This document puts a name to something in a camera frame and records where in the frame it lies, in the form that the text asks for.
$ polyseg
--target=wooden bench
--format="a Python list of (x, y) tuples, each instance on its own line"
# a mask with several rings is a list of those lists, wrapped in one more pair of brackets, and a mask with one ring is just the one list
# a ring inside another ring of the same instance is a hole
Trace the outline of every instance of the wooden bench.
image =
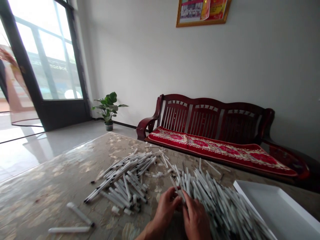
[[(140, 121), (137, 135), (139, 140), (147, 141), (146, 132), (151, 133), (156, 124), (157, 127), (229, 143), (258, 144), (276, 160), (298, 173), (294, 181), (308, 178), (310, 172), (302, 154), (271, 140), (270, 128), (274, 117), (273, 109), (250, 103), (223, 103), (210, 98), (191, 99), (179, 94), (162, 94), (157, 99), (154, 115)], [(261, 175), (257, 170), (214, 161)]]

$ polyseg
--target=framed picture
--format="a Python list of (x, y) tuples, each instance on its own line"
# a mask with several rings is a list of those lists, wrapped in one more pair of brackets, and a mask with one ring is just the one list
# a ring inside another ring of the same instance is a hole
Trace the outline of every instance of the framed picture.
[(179, 0), (176, 27), (226, 23), (231, 0)]

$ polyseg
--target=table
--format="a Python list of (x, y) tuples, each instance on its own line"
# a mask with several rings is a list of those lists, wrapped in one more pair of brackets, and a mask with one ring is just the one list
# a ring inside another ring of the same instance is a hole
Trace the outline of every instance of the table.
[[(145, 142), (109, 132), (0, 184), (1, 238), (134, 239), (154, 217), (161, 193), (171, 186), (168, 176), (158, 179), (143, 176), (144, 183), (149, 185), (148, 204), (142, 204), (142, 212), (132, 216), (114, 216), (111, 212), (113, 204), (101, 196), (97, 196), (89, 205), (85, 205), (83, 200), (97, 186), (90, 182), (101, 171), (114, 161), (128, 156), (136, 148), (139, 152), (148, 151), (145, 146)], [(166, 150), (166, 155), (179, 168), (182, 168), (183, 159), (189, 169), (199, 165), (196, 158), (183, 153)], [(320, 194), (233, 168), (226, 167), (231, 172), (216, 168), (224, 173), (222, 185), (233, 188), (234, 180), (239, 179), (278, 186), (320, 221)], [(221, 178), (204, 161), (202, 169), (208, 170), (216, 180)], [(165, 168), (158, 165), (150, 167), (150, 172), (157, 171), (164, 172)], [(48, 229), (52, 227), (85, 226), (66, 207), (68, 202), (74, 202), (96, 223), (96, 227), (85, 234), (49, 235)], [(184, 238), (183, 219), (180, 213), (175, 213), (164, 239)]]

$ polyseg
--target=bench backrest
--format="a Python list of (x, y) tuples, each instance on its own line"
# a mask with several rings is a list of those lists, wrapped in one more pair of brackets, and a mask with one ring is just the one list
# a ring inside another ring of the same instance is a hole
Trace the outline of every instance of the bench backrest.
[(180, 94), (159, 98), (158, 126), (237, 144), (258, 143), (265, 129), (270, 129), (274, 116), (272, 109), (250, 103), (191, 99)]

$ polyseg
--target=red cushion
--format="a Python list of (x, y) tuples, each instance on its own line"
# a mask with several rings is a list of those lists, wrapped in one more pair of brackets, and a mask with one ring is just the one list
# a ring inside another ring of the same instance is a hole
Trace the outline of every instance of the red cushion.
[(298, 174), (267, 154), (257, 144), (239, 145), (158, 127), (146, 141), (161, 143), (202, 156), (290, 177)]

